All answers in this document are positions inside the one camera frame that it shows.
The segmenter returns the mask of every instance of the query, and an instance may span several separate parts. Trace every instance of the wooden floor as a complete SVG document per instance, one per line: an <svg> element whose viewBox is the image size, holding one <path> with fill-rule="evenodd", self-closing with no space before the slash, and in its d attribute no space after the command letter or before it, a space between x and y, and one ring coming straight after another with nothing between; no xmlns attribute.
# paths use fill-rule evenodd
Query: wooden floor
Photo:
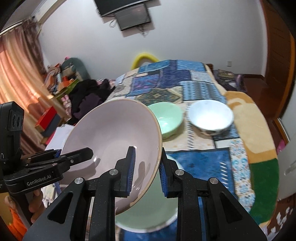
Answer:
<svg viewBox="0 0 296 241"><path fill-rule="evenodd" d="M254 100L264 115L274 140L274 144L278 147L282 137L277 126L273 122L273 119L280 104L280 98L274 94L273 90L262 79L245 78L244 84L247 89L247 94Z"/></svg>

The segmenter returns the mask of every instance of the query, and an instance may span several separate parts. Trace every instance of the curtain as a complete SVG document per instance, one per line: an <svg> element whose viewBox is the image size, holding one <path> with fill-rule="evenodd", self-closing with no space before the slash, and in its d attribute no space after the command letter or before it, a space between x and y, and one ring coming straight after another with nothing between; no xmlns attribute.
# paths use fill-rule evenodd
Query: curtain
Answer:
<svg viewBox="0 0 296 241"><path fill-rule="evenodd" d="M40 43L30 20L0 36L0 103L15 101L25 110L21 149L25 154L44 150L42 135L34 128L53 106L66 117L61 104L44 86Z"/></svg>

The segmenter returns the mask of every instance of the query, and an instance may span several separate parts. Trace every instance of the human hand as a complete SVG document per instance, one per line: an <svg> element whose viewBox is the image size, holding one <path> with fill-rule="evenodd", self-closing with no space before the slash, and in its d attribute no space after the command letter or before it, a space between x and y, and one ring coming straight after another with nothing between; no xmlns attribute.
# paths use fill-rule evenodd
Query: human hand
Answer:
<svg viewBox="0 0 296 241"><path fill-rule="evenodd" d="M37 218L44 212L45 207L42 202L43 199L43 193L41 189L35 190L33 195L33 198L31 202L29 203L29 211L33 213L33 216L31 218L31 222L34 223ZM4 199L4 203L11 209L16 211L16 204L13 201L13 199L10 196L6 196Z"/></svg>

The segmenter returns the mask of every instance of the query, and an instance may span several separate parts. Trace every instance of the television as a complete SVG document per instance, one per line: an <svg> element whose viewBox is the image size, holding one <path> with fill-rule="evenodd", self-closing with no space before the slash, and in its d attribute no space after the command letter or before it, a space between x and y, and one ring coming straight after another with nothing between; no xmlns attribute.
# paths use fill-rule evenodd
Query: television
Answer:
<svg viewBox="0 0 296 241"><path fill-rule="evenodd" d="M94 0L102 17L149 0Z"/></svg>

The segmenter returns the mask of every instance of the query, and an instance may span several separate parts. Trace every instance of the pink bowl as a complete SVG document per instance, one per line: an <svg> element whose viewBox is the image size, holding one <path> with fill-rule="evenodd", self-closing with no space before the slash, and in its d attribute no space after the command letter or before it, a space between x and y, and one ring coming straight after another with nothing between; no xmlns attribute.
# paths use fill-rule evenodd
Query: pink bowl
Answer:
<svg viewBox="0 0 296 241"><path fill-rule="evenodd" d="M128 198L116 198L116 214L133 206L150 187L158 170L162 138L158 121L144 104L128 99L108 101L84 116L71 131L62 154L89 147L91 160L72 166L61 184L77 177L86 180L113 169L126 156L129 146L136 147L133 185Z"/></svg>

